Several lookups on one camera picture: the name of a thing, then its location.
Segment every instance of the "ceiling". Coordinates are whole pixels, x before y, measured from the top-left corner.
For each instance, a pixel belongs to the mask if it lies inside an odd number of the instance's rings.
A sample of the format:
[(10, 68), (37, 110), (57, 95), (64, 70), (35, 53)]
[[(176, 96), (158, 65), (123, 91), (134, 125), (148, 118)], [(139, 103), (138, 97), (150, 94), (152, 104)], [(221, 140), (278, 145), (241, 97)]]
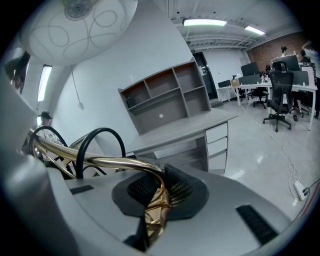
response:
[[(301, 31), (294, 15), (280, 0), (153, 0), (172, 20), (189, 48), (249, 50), (269, 40)], [(213, 18), (225, 26), (182, 25), (184, 18)], [(252, 26), (258, 35), (245, 30)]]

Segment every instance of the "floor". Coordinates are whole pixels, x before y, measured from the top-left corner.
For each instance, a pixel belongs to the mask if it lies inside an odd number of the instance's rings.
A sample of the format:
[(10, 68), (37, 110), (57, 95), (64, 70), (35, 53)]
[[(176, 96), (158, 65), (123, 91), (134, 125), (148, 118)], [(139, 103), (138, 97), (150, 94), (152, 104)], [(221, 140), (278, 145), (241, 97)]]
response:
[[(295, 122), (293, 114), (288, 114), (286, 119), (291, 123), (291, 130), (288, 130), (286, 124), (279, 123), (278, 132), (275, 132), (274, 120), (262, 123), (263, 118), (268, 117), (268, 112), (262, 105), (253, 108), (252, 102), (255, 100), (257, 99), (250, 98), (249, 104), (245, 100), (241, 103), (250, 116), (238, 107), (235, 100), (217, 107), (238, 114), (238, 117), (229, 122), (228, 156), (224, 175), (269, 200), (293, 220), (304, 202), (295, 203), (289, 190), (289, 158), (253, 118), (283, 145), (297, 168), (304, 187), (320, 178), (320, 119), (314, 118), (312, 129), (308, 131), (311, 115), (298, 117), (298, 122)], [(292, 178), (291, 189), (296, 197), (293, 183)]]

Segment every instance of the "office desk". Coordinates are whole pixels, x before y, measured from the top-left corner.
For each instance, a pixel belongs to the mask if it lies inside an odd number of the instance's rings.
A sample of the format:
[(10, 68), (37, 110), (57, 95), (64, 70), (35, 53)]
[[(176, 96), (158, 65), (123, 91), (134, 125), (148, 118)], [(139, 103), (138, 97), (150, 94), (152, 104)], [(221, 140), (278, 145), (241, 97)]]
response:
[(233, 89), (232, 86), (226, 86), (226, 87), (219, 87), (219, 88), (217, 88), (220, 99), (221, 99), (221, 93), (224, 91), (224, 92), (225, 92), (225, 95), (226, 95), (226, 99), (228, 100), (228, 102), (230, 102), (230, 98), (229, 98), (229, 93), (228, 93), (228, 91), (229, 91), (229, 90), (232, 90), (232, 89)]
[[(188, 165), (207, 172), (225, 171), (228, 153), (228, 121), (236, 114), (213, 108), (191, 118), (183, 118), (138, 135), (126, 146), (126, 153), (160, 165)], [(163, 158), (154, 152), (195, 141), (197, 148)]]
[[(258, 87), (266, 87), (268, 90), (268, 99), (271, 99), (271, 93), (270, 93), (270, 88), (272, 88), (272, 84), (269, 82), (262, 82), (259, 84), (241, 84), (239, 86), (234, 86), (233, 88), (235, 88), (236, 90), (236, 97), (237, 97), (237, 101), (238, 101), (238, 107), (240, 107), (240, 97), (239, 97), (239, 89), (245, 89), (245, 98), (246, 98), (246, 103), (248, 104), (248, 95), (247, 95), (247, 89), (255, 89)], [(315, 115), (315, 106), (316, 106), (316, 90), (317, 87), (314, 85), (309, 85), (309, 86), (303, 86), (303, 85), (299, 85), (299, 84), (294, 84), (292, 86), (292, 90), (293, 91), (298, 91), (298, 90), (303, 90), (303, 91), (308, 91), (311, 92), (313, 94), (312, 97), (312, 111), (311, 111), (311, 117), (310, 117), (310, 123), (309, 123), (309, 127), (308, 130), (311, 131), (311, 126), (314, 120), (314, 115)]]

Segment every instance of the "doorway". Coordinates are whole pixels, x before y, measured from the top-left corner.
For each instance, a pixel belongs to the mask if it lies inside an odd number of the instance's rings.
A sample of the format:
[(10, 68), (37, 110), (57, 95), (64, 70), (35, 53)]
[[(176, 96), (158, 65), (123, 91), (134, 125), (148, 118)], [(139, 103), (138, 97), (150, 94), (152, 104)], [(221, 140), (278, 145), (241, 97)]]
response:
[(215, 87), (215, 82), (212, 78), (212, 75), (204, 54), (202, 52), (193, 53), (193, 57), (195, 58), (195, 61), (200, 69), (200, 73), (202, 75), (209, 99), (210, 100), (217, 99), (218, 95)]

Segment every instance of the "black cable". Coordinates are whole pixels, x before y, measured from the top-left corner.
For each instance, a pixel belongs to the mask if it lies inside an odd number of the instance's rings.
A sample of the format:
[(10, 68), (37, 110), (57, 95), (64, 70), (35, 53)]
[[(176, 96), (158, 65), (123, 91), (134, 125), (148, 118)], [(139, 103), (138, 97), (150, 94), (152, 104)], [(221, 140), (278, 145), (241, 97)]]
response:
[[(30, 140), (29, 140), (29, 145), (28, 145), (28, 151), (29, 151), (29, 154), (31, 155), (34, 155), (34, 139), (36, 137), (36, 134), (42, 130), (49, 130), (51, 132), (53, 132), (58, 138), (59, 140), (61, 141), (61, 143), (68, 148), (68, 145), (67, 143), (65, 142), (64, 138), (62, 138), (62, 136), (60, 135), (59, 132), (56, 131), (56, 129), (52, 128), (51, 126), (49, 125), (42, 125), (42, 126), (39, 126), (38, 128), (36, 128), (34, 130), (34, 132), (31, 134), (30, 136)], [(75, 162), (71, 161), (72, 162), (72, 165), (73, 165), (73, 168), (76, 169), (76, 164)]]
[(312, 183), (312, 185), (311, 185), (310, 187), (308, 187), (308, 189), (311, 189), (311, 187), (312, 187), (314, 184), (318, 183), (319, 181), (320, 181), (320, 179), (318, 179), (317, 181), (315, 181), (314, 183)]
[(85, 154), (86, 154), (86, 151), (87, 151), (87, 148), (88, 148), (90, 142), (93, 140), (93, 138), (95, 136), (97, 136), (99, 133), (102, 133), (102, 132), (109, 132), (115, 136), (115, 138), (117, 139), (117, 141), (120, 144), (122, 157), (123, 158), (126, 157), (126, 149), (125, 149), (124, 142), (122, 141), (120, 135), (115, 130), (112, 130), (110, 128), (103, 128), (103, 127), (94, 129), (85, 137), (85, 139), (83, 140), (83, 142), (79, 148), (78, 155), (76, 156), (75, 176), (77, 179), (84, 178), (83, 165), (84, 165), (84, 160), (85, 160)]
[(103, 175), (107, 175), (100, 167), (98, 166), (94, 166), (94, 165), (87, 165), (86, 167), (83, 168), (83, 172), (85, 171), (85, 169), (89, 168), (89, 167), (93, 167), (95, 169), (97, 169), (99, 172), (101, 172)]

